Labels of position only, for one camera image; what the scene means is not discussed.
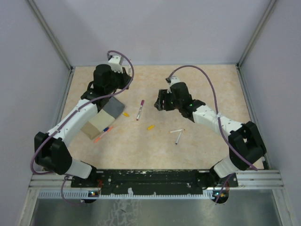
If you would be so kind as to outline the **magenta marker pen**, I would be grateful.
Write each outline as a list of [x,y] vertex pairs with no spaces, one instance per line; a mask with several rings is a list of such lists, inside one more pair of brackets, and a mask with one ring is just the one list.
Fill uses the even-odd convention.
[[144,105],[144,100],[142,100],[141,103],[140,103],[139,111],[138,111],[138,114],[137,114],[137,117],[136,117],[137,121],[140,119],[143,105]]

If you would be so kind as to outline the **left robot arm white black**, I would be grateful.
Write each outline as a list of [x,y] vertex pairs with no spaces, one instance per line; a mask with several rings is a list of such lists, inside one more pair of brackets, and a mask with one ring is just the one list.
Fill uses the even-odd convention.
[[96,66],[93,80],[74,109],[48,132],[38,132],[35,135],[32,164],[44,167],[48,173],[79,177],[86,186],[94,186],[98,175],[93,172],[93,167],[72,158],[68,146],[79,130],[96,116],[114,95],[128,89],[132,80],[126,69],[120,65],[107,63]]

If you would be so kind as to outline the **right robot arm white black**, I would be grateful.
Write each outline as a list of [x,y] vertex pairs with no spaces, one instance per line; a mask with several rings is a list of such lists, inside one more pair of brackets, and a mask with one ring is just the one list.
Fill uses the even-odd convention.
[[159,111],[178,110],[184,118],[207,126],[223,138],[229,154],[210,169],[210,181],[215,186],[223,185],[230,174],[254,167],[267,152],[255,123],[241,123],[215,112],[205,102],[193,99],[184,82],[159,90],[154,107]]

